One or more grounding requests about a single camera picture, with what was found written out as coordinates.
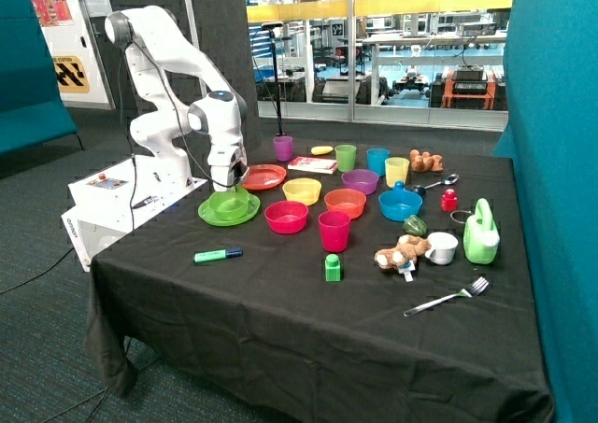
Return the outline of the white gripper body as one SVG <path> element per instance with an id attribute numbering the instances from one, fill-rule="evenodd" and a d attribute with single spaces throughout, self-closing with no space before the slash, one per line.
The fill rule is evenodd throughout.
<path id="1" fill-rule="evenodd" d="M 214 190 L 230 190 L 242 185 L 249 175 L 247 153 L 243 142 L 212 143 L 207 157 Z"/>

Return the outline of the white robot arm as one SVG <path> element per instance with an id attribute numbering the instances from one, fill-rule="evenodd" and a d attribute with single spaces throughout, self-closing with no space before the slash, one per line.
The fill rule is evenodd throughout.
<path id="1" fill-rule="evenodd" d="M 215 190 L 242 184 L 249 174 L 242 134 L 247 105 L 216 65 L 183 36 L 161 7 L 113 12 L 105 26 L 109 40 L 124 52 L 137 95 L 155 106 L 132 121 L 131 133 L 152 153 L 160 178 L 180 187 L 191 182 L 189 156 L 173 141 L 196 132 L 210 142 L 207 164 Z M 170 85 L 170 73 L 203 81 L 207 95 L 184 104 Z"/>

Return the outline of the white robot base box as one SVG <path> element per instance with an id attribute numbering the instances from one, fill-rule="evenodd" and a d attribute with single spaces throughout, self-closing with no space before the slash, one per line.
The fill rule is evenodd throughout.
<path id="1" fill-rule="evenodd" d="M 95 255 L 205 183 L 175 178 L 158 159 L 137 155 L 69 184 L 74 206 L 62 221 L 82 269 L 88 272 Z M 149 196 L 159 200 L 132 208 Z"/>

